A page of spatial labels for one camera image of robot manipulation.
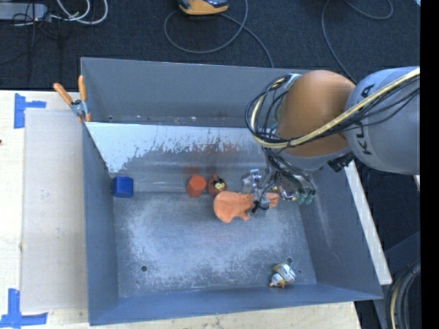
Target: small toy figure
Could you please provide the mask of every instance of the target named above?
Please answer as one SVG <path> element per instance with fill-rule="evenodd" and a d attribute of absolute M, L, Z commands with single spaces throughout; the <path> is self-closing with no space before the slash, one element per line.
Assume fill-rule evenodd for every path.
<path fill-rule="evenodd" d="M 296 280 L 296 274 L 293 272 L 291 267 L 286 263 L 279 263 L 273 267 L 276 272 L 272 276 L 272 282 L 269 283 L 271 287 L 282 287 L 284 288 L 287 282 L 293 282 Z"/>
<path fill-rule="evenodd" d="M 296 274 L 286 263 L 279 263 L 278 265 L 275 265 L 273 270 L 279 273 L 286 282 L 293 282 L 296 280 Z"/>
<path fill-rule="evenodd" d="M 227 190 L 227 184 L 225 181 L 218 176 L 218 174 L 214 173 L 211 179 L 209 179 L 207 183 L 207 191 L 212 196 L 216 196 L 222 191 Z"/>
<path fill-rule="evenodd" d="M 272 282 L 269 283 L 271 287 L 285 287 L 285 280 L 281 277 L 279 273 L 275 273 L 272 276 Z"/>

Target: dark carpet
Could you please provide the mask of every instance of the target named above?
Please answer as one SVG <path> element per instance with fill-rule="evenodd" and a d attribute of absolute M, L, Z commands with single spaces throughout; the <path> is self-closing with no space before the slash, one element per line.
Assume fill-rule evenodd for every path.
<path fill-rule="evenodd" d="M 55 0 L 15 1 L 44 3 L 60 13 Z M 85 9 L 84 0 L 62 1 L 69 11 Z M 236 21 L 245 18 L 247 3 L 245 26 L 263 45 L 242 29 L 219 51 L 183 51 L 164 32 L 166 18 L 176 11 L 173 0 L 108 0 L 108 17 L 98 25 L 52 19 L 19 27 L 2 21 L 0 89 L 52 90 L 52 84 L 60 82 L 77 91 L 82 56 L 328 69 L 354 82 L 381 69 L 420 64 L 420 6 L 415 0 L 228 1 L 224 14 L 235 21 L 223 16 L 192 21 L 178 12 L 167 21 L 169 37 L 185 49 L 218 48 L 239 30 Z M 92 9 L 96 21 L 104 11 L 103 1 L 92 0 Z M 420 197 L 413 177 L 375 171 L 360 162 L 357 167 L 383 249 L 418 232 Z M 411 320 L 413 328 L 420 328 L 420 282 L 415 287 Z M 356 307 L 364 328 L 379 328 L 372 302 Z"/>

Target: orange clay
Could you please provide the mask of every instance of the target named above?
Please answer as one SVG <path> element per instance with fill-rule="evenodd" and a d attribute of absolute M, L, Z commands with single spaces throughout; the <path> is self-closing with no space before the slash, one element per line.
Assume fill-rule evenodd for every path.
<path fill-rule="evenodd" d="M 269 207 L 276 207 L 279 195 L 266 193 L 270 199 Z M 249 219 L 247 211 L 253 207 L 253 194 L 240 194 L 233 191 L 222 191 L 213 200 L 213 210 L 217 217 L 224 223 L 230 223 L 235 217 L 244 221 Z"/>
<path fill-rule="evenodd" d="M 201 175 L 192 175 L 191 179 L 186 185 L 186 192 L 191 197 L 199 197 L 206 185 L 207 182 Z"/>

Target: wire bundle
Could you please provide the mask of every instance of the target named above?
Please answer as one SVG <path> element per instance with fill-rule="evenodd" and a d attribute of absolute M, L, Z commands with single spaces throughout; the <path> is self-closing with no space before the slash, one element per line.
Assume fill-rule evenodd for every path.
<path fill-rule="evenodd" d="M 395 282 L 389 288 L 386 298 L 389 329 L 410 328 L 408 293 L 418 277 L 420 277 L 420 260 L 414 265 L 408 265 L 407 269 L 396 275 Z"/>
<path fill-rule="evenodd" d="M 265 121 L 261 128 L 259 128 L 259 115 L 261 113 L 261 108 L 265 103 L 265 99 L 268 94 L 275 90 L 286 81 L 287 77 L 277 78 L 273 83 L 271 83 L 262 93 L 257 95 L 246 107 L 246 125 L 253 135 L 253 138 L 263 147 L 270 149 L 285 149 L 287 147 L 295 147 L 299 145 L 304 145 L 305 143 L 310 143 L 311 141 L 323 138 L 325 136 L 330 136 L 340 132 L 345 132 L 347 130 L 354 130 L 358 128 L 358 123 L 368 117 L 374 116 L 385 110 L 395 108 L 394 111 L 389 114 L 385 119 L 376 121 L 374 123 L 368 123 L 367 125 L 376 125 L 383 122 L 391 117 L 393 117 L 397 112 L 402 110 L 415 96 L 419 94 L 419 87 L 413 92 L 405 95 L 403 98 L 391 103 L 387 106 L 380 107 L 376 109 L 378 105 L 381 105 L 383 101 L 391 97 L 393 94 L 397 93 L 401 88 L 416 82 L 419 80 L 420 69 L 414 69 L 413 71 L 405 74 L 399 79 L 391 82 L 387 86 L 375 91 L 373 94 L 367 96 L 359 103 L 349 108 L 343 112 L 340 116 L 336 117 L 331 122 L 323 125 L 322 127 L 314 130 L 312 133 L 306 134 L 300 137 L 293 138 L 280 138 L 274 132 L 276 125 L 271 128 L 267 127 L 268 119 L 270 118 L 271 112 L 276 105 L 276 103 L 282 99 L 287 91 L 283 92 L 279 96 L 272 96 L 272 103 L 268 108 L 265 115 Z"/>
<path fill-rule="evenodd" d="M 90 0 L 85 0 L 86 4 L 87 4 L 87 8 L 86 11 L 83 14 L 80 14 L 79 12 L 76 12 L 74 14 L 70 13 L 62 4 L 61 0 L 56 0 L 58 6 L 60 7 L 60 9 L 62 10 L 62 12 L 66 15 L 66 16 L 58 16 L 57 14 L 51 14 L 50 17 L 53 19 L 60 19 L 62 21 L 68 21 L 68 22 L 78 22 L 78 23 L 82 23 L 85 25 L 96 25 L 99 24 L 101 22 L 103 22 L 107 16 L 108 16 L 108 2 L 107 0 L 102 0 L 104 2 L 104 13 L 102 15 L 102 17 L 100 19 L 94 20 L 93 16 L 91 18 L 91 20 L 86 20 L 85 18 L 88 16 L 90 10 L 91 10 L 91 3 Z"/>

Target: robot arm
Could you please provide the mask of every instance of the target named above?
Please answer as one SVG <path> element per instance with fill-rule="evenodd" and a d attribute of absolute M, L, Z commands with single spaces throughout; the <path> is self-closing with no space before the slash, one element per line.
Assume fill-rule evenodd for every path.
<path fill-rule="evenodd" d="M 419 75 L 418 67 L 403 67 L 358 85 L 330 71 L 274 80 L 246 108 L 266 154 L 265 180 L 283 199 L 309 203 L 312 171 L 326 164 L 339 171 L 356 157 L 380 171 L 418 175 Z"/>

